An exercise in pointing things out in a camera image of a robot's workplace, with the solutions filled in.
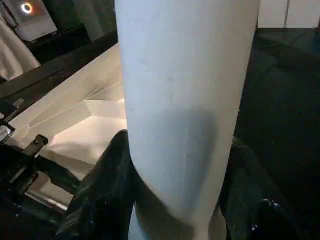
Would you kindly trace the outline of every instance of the black machine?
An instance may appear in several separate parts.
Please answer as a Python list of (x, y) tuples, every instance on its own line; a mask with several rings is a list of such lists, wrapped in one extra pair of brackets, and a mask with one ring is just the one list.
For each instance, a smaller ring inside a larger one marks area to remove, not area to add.
[[(38, 155), (48, 143), (42, 135), (25, 149), (4, 144), (14, 132), (8, 121), (17, 108), (1, 101), (0, 109), (0, 239), (127, 239), (135, 199), (127, 131), (114, 136), (79, 181), (68, 169)], [(73, 194), (67, 210), (27, 192), (37, 172)]]
[[(25, 149), (5, 142), (17, 107), (0, 101), (0, 239), (126, 240), (140, 181), (132, 164), (128, 133), (118, 132), (79, 181), (68, 169), (39, 155), (48, 143), (42, 135)], [(28, 192), (38, 172), (73, 194), (67, 209)], [(236, 140), (231, 148), (219, 206), (227, 239), (308, 239), (292, 209), (252, 151)]]

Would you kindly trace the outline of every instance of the dark floor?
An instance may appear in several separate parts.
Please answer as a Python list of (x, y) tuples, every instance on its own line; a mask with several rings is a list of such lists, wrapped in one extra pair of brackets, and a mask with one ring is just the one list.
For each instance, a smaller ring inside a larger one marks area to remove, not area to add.
[(68, 31), (58, 31), (55, 34), (43, 36), (35, 42), (25, 44), (39, 63), (45, 64), (90, 43), (85, 26), (81, 24)]
[(320, 239), (320, 32), (258, 30), (235, 135)]

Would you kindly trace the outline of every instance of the white cloth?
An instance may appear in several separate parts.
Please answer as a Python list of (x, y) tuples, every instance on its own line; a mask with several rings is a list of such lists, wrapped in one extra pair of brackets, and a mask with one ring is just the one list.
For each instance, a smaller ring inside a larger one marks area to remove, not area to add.
[(0, 15), (0, 76), (9, 81), (39, 65)]

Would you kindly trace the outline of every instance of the white cabinet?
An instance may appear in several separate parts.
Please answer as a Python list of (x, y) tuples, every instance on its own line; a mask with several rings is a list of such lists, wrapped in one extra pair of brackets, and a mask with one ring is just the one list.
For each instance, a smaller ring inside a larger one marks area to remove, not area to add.
[(283, 28), (286, 21), (287, 0), (261, 0), (259, 28)]
[(316, 28), (319, 25), (320, 0), (290, 0), (287, 28)]
[(259, 28), (316, 28), (320, 0), (261, 0)]

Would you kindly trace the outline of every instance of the white box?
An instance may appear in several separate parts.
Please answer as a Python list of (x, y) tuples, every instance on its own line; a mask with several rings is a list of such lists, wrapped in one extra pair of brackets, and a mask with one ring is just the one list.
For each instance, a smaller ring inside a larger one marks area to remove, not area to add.
[(288, 0), (261, 0), (258, 28), (284, 28)]
[[(30, 106), (10, 124), (15, 145), (25, 148), (36, 135), (49, 143), (40, 155), (82, 179), (112, 137), (127, 128), (118, 45), (113, 46)], [(40, 174), (30, 188), (38, 196), (68, 205), (72, 195)]]

